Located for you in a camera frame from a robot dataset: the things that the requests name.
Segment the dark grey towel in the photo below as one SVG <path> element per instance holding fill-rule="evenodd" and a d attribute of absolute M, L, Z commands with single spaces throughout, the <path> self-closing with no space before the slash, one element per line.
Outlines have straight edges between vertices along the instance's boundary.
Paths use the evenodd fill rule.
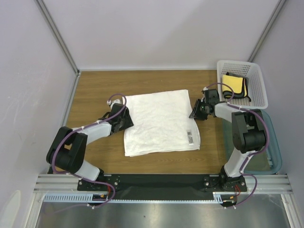
<path fill-rule="evenodd" d="M 247 98 L 251 102 L 251 98 L 248 93 L 249 79 L 244 76 L 237 76 L 227 73 L 222 76 L 222 94 L 225 99 L 245 99 Z"/>

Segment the white towel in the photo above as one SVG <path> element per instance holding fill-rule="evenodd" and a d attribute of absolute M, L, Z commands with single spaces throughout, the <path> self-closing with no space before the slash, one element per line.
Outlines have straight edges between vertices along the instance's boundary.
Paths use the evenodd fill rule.
<path fill-rule="evenodd" d="M 133 126 L 124 131 L 124 154 L 200 149 L 200 132 L 187 89 L 127 96 Z"/>

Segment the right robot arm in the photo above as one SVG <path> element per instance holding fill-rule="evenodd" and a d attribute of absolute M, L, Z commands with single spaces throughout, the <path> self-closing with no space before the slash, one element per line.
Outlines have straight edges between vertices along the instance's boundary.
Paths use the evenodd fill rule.
<path fill-rule="evenodd" d="M 259 109 L 245 109 L 222 102 L 217 89 L 204 88 L 189 115 L 191 119 L 207 120 L 209 116 L 232 124 L 233 152 L 222 166 L 215 188 L 230 191 L 245 182 L 244 169 L 251 157 L 262 153 L 269 145 L 269 130 Z"/>

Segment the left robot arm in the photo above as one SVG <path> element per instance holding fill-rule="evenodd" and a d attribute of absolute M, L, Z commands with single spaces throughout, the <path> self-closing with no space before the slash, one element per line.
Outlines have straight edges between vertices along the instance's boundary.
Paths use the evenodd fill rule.
<path fill-rule="evenodd" d="M 108 137 L 133 126 L 128 107 L 114 102 L 111 111 L 92 124 L 69 128 L 61 127 L 46 156 L 46 161 L 55 168 L 60 168 L 88 181 L 94 190 L 100 190 L 105 184 L 104 171 L 85 160 L 88 144 Z"/>

